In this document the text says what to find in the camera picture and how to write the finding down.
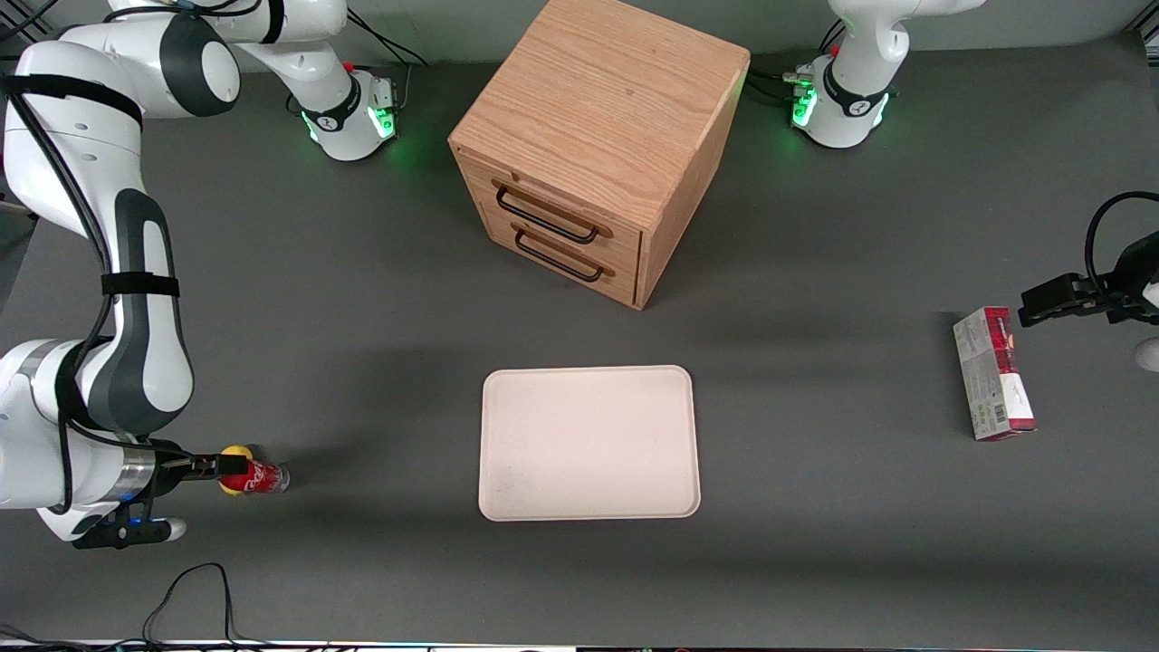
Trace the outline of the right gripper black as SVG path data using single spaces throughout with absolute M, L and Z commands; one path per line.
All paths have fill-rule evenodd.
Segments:
M 183 479 L 221 479 L 248 477 L 250 459 L 245 455 L 192 455 L 175 442 L 153 440 L 154 472 L 143 499 L 156 499 L 170 493 Z

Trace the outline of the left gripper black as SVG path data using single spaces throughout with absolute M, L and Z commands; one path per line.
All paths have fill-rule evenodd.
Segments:
M 1158 325 L 1156 308 L 1156 274 L 1158 274 L 1158 230 L 1128 246 L 1118 255 L 1111 272 L 1111 296 L 1118 300 L 1121 312 L 1134 321 Z M 1083 274 L 1060 274 L 1041 283 L 1021 294 L 1019 322 L 1023 329 L 1044 321 L 1064 317 L 1086 317 L 1110 312 L 1110 306 L 1098 296 L 1096 286 Z

